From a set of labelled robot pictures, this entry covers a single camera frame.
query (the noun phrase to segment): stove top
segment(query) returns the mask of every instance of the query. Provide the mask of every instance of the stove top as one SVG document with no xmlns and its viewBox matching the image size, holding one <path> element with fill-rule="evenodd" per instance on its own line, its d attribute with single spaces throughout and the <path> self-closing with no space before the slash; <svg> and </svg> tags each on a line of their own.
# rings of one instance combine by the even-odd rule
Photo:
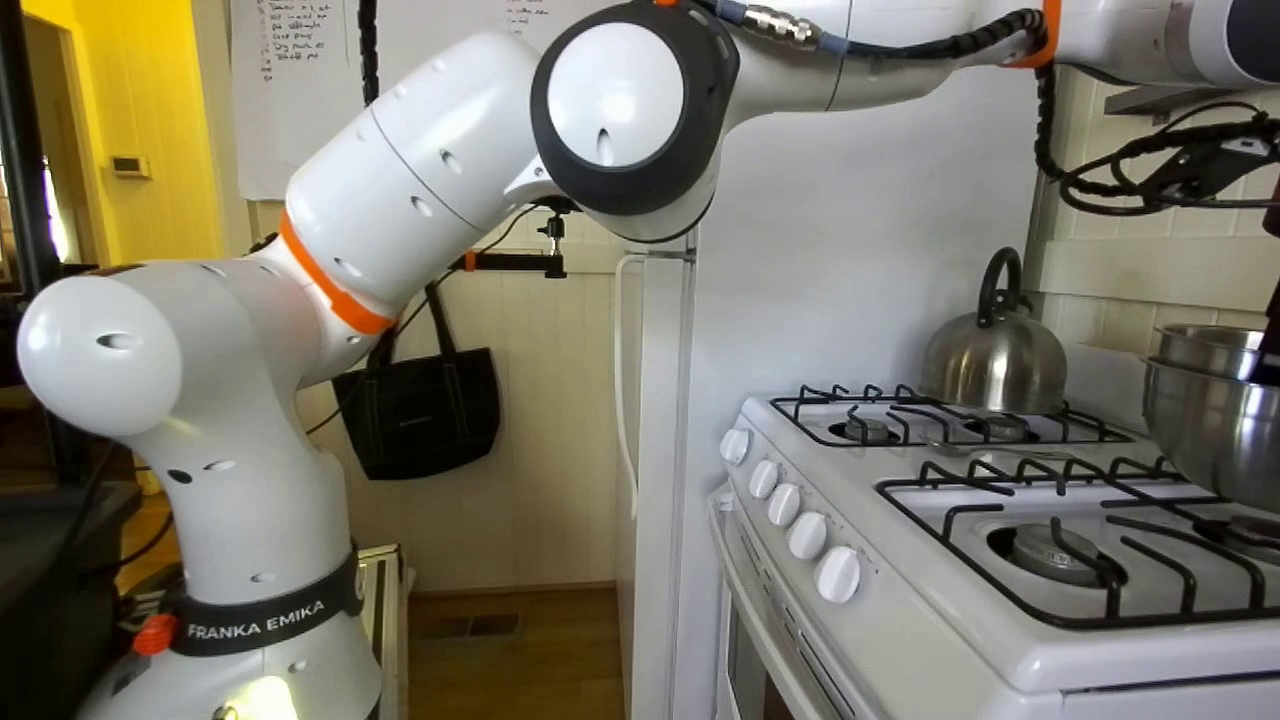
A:
<svg viewBox="0 0 1280 720">
<path fill-rule="evenodd" d="M 946 449 L 946 446 L 1128 446 L 1133 435 L 1100 416 L 1066 403 L 1048 416 L 992 416 L 940 403 L 908 385 L 886 393 L 808 387 L 778 397 L 774 409 L 790 416 L 823 449 Z"/>
<path fill-rule="evenodd" d="M 1280 616 L 1280 526 L 1164 460 L 976 454 L 876 492 L 1019 611 L 1078 634 Z"/>
<path fill-rule="evenodd" d="M 799 387 L 748 397 L 722 457 L 774 572 L 854 668 L 896 629 L 1016 692 L 1280 671 L 1280 526 L 1082 409 Z"/>
</svg>

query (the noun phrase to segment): stove knob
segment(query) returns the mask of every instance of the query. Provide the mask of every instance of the stove knob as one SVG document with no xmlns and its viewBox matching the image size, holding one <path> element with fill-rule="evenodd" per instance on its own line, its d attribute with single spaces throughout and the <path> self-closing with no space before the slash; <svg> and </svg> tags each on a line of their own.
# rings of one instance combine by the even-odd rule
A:
<svg viewBox="0 0 1280 720">
<path fill-rule="evenodd" d="M 830 556 L 815 566 L 815 591 L 830 604 L 849 604 L 861 584 L 865 584 L 865 566 L 844 544 L 830 550 Z"/>
<path fill-rule="evenodd" d="M 798 486 L 779 486 L 770 496 L 765 518 L 770 518 L 774 529 L 790 529 L 799 518 L 799 487 Z"/>
<path fill-rule="evenodd" d="M 790 550 L 798 562 L 808 566 L 830 550 L 830 537 L 833 537 L 833 529 L 830 529 L 823 514 L 806 514 L 790 537 Z"/>
<path fill-rule="evenodd" d="M 748 492 L 753 492 L 758 500 L 765 500 L 765 496 L 778 487 L 778 475 L 779 475 L 778 460 L 759 460 L 759 464 L 753 470 Z"/>
<path fill-rule="evenodd" d="M 753 457 L 753 432 L 748 429 L 728 429 L 722 435 L 722 460 L 742 470 Z"/>
</svg>

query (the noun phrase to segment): wooden floor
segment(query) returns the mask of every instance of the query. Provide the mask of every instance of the wooden floor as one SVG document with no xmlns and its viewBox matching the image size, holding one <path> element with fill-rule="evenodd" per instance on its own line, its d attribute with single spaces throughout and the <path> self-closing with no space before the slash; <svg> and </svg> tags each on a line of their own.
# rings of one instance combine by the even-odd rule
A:
<svg viewBox="0 0 1280 720">
<path fill-rule="evenodd" d="M 608 588 L 421 597 L 407 651 L 413 720 L 625 720 Z"/>
</svg>

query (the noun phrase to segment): pot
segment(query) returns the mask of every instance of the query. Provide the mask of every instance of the pot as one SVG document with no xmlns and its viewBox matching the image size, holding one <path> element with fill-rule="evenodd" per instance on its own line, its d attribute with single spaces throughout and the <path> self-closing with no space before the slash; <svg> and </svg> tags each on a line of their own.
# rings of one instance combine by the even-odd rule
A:
<svg viewBox="0 0 1280 720">
<path fill-rule="evenodd" d="M 1194 486 L 1280 514 L 1280 387 L 1158 356 L 1150 362 L 1143 421 Z"/>
</svg>

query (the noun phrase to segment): white stove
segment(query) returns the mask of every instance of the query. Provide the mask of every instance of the white stove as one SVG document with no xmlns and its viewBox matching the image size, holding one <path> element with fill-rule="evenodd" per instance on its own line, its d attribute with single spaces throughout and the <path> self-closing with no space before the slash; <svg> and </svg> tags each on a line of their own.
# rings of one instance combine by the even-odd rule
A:
<svg viewBox="0 0 1280 720">
<path fill-rule="evenodd" d="M 733 601 L 822 683 L 790 716 L 1280 716 L 1280 526 L 1123 429 L 806 387 L 722 460 Z"/>
</svg>

